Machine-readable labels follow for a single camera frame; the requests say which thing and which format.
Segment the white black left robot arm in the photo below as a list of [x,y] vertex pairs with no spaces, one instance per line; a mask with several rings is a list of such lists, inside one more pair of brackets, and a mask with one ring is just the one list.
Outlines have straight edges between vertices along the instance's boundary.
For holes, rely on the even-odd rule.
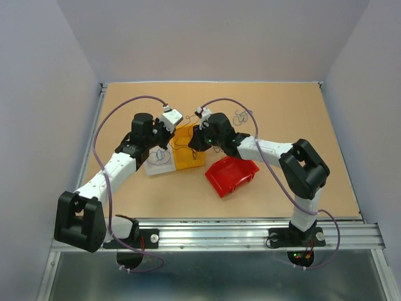
[[113,240],[126,247],[135,246],[140,234],[137,222],[123,216],[106,218],[103,209],[112,205],[109,198],[140,169],[151,149],[167,148],[182,119],[176,109],[158,118],[148,113],[135,114],[130,132],[100,171],[76,191],[60,195],[54,239],[91,253]]

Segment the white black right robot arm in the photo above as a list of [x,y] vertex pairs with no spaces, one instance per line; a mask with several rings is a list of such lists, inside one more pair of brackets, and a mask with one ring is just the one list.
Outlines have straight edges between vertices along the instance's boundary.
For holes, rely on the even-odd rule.
[[313,146],[304,139],[295,143],[279,143],[257,139],[236,132],[224,113],[212,113],[201,108],[195,113],[199,125],[193,129],[189,147],[204,152],[211,147],[220,148],[225,155],[243,161],[258,161],[280,168],[288,187],[294,194],[294,206],[289,222],[288,237],[302,245],[312,236],[316,226],[318,201],[330,170]]

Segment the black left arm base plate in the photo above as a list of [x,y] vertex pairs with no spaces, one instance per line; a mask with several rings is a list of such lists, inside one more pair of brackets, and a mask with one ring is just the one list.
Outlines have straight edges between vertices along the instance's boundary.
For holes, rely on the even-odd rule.
[[[156,250],[159,247],[159,240],[155,240],[155,237],[159,237],[160,231],[157,228],[150,229],[139,229],[131,238],[121,239],[125,244],[134,247],[136,249],[144,248],[145,250]],[[121,245],[116,240],[104,243],[103,248],[106,250],[111,249],[127,249],[126,246]]]

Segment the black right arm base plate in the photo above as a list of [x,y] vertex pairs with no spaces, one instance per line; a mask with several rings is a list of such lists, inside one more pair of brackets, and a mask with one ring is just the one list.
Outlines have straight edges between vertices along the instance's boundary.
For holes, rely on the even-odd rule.
[[268,230],[268,245],[271,248],[302,248],[311,246],[326,246],[325,238],[318,239],[317,234],[323,233],[322,228],[313,227],[302,232],[297,228],[271,228]]

